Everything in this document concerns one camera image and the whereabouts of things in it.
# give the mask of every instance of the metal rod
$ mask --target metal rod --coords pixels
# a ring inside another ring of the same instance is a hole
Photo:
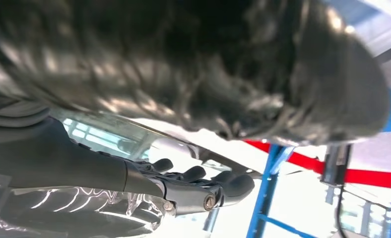
[[[365,202],[363,208],[364,211],[362,214],[361,235],[367,237],[369,233],[369,223],[371,221],[371,203]]]
[[[270,218],[270,217],[266,217],[266,216],[262,216],[262,218],[264,218],[267,222],[270,222],[270,223],[272,223],[272,224],[274,224],[274,225],[276,225],[276,226],[278,226],[280,228],[283,228],[283,229],[285,229],[285,230],[287,230],[289,232],[292,232],[292,233],[294,233],[294,234],[296,234],[296,235],[298,235],[300,237],[303,237],[303,238],[316,238],[315,236],[312,236],[310,234],[301,232],[301,231],[295,229],[294,227],[291,227],[291,226],[289,226],[289,225],[287,225],[287,224],[285,224],[283,222],[280,222],[280,221],[278,221],[276,219],[273,219],[273,218]]]
[[[256,237],[262,237],[262,233],[264,231],[264,227],[261,231],[257,230],[259,221],[261,219],[261,210],[263,209],[263,203],[265,200],[265,197],[267,195],[268,186],[269,186],[269,178],[270,178],[270,172],[271,169],[275,163],[275,159],[278,156],[280,150],[282,149],[281,146],[272,145],[270,148],[270,152],[268,154],[267,163],[265,165],[264,173],[262,176],[261,186],[259,189],[259,194],[257,196],[257,201],[254,206],[254,212],[253,216],[251,218],[250,226],[248,228],[247,238],[256,238]]]

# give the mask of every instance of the bolt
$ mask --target bolt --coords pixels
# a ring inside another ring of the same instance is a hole
[[[205,199],[204,199],[204,209],[206,211],[210,211],[213,209],[214,205],[216,203],[216,199],[212,194],[209,194]]]
[[[171,211],[174,208],[174,205],[172,205],[172,203],[170,203],[170,202],[166,202],[166,203],[163,204],[163,208],[166,211]]]

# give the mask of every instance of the red stripe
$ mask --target red stripe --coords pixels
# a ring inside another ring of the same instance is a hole
[[[270,144],[268,143],[262,143],[261,141],[249,141],[249,140],[245,142],[267,153],[270,150]],[[307,170],[312,170],[318,174],[323,174],[324,172],[324,162],[321,162],[314,158],[310,158],[305,155],[301,155],[296,152],[292,154],[288,162],[298,165]],[[359,184],[366,184],[366,185],[372,185],[378,187],[391,188],[391,173],[347,169],[345,181],[349,183],[359,183]]]

